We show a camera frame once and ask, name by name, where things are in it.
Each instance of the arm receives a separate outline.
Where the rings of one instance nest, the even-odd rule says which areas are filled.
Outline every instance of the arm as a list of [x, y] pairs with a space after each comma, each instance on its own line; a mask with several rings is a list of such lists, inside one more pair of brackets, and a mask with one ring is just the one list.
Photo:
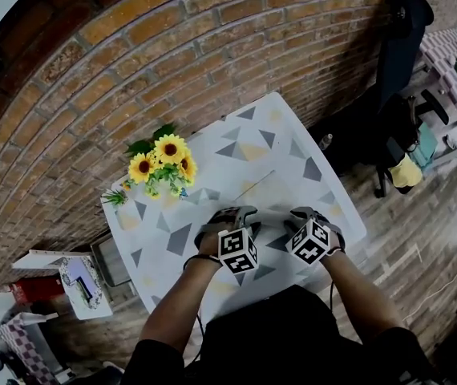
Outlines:
[[[217, 256], [216, 233], [204, 237], [199, 253]], [[220, 267], [221, 265], [214, 261], [192, 259], [175, 285], [148, 317], [141, 331], [140, 340], [153, 339], [174, 347], [182, 354], [205, 291]]]
[[[334, 233], [331, 240], [338, 243]], [[394, 303], [368, 281], [344, 253], [337, 251], [331, 257], [324, 257], [321, 263], [332, 277], [351, 324], [363, 343], [389, 328], [403, 327]]]

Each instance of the black and white marker cube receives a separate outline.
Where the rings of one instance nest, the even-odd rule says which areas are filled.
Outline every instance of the black and white marker cube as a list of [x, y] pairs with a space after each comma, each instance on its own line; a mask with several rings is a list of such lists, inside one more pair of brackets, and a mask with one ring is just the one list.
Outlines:
[[330, 229], [310, 218], [286, 246], [293, 256], [307, 265], [312, 265], [329, 251]]
[[218, 257], [233, 274], [257, 268], [257, 248], [246, 228], [218, 233]]

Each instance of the flower bouquet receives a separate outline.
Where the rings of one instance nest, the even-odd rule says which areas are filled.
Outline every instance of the flower bouquet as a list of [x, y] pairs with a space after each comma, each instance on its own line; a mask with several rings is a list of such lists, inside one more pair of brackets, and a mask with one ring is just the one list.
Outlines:
[[160, 184], [167, 184], [174, 197], [186, 197], [184, 187], [195, 183], [196, 163], [183, 138], [173, 134], [175, 128], [166, 124], [154, 132], [151, 140], [131, 144], [126, 153], [131, 157], [129, 179], [125, 189], [144, 183], [145, 195], [160, 198]]

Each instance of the green leaf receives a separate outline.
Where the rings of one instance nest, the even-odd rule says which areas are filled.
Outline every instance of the green leaf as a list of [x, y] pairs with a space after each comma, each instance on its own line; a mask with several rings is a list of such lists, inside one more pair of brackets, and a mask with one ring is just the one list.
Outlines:
[[158, 140], [162, 136], [169, 136], [175, 132], [175, 126], [173, 123], [165, 124], [163, 127], [159, 128], [158, 130], [154, 131], [153, 139]]
[[146, 154], [147, 152], [150, 152], [152, 150], [152, 146], [150, 143], [146, 140], [140, 140], [136, 141], [135, 143], [132, 143], [129, 145], [129, 148], [127, 149], [126, 153], [129, 155], [129, 157], [133, 157], [139, 152], [142, 152], [143, 154]]

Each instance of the small white table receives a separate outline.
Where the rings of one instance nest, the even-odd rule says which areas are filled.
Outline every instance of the small white table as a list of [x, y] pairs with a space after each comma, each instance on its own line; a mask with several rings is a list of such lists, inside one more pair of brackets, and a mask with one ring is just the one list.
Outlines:
[[[237, 278], [216, 273], [200, 307], [204, 322], [299, 284], [316, 272], [287, 253], [282, 227], [289, 210], [308, 205], [338, 225], [347, 249], [366, 235], [354, 205], [312, 137], [277, 94], [269, 94], [188, 139], [198, 164], [195, 186], [183, 200], [153, 201], [142, 187], [129, 202], [103, 209], [134, 286], [149, 312], [196, 254], [193, 239], [218, 210], [254, 205], [262, 230], [255, 240], [258, 269]], [[116, 181], [119, 189], [127, 177]]]

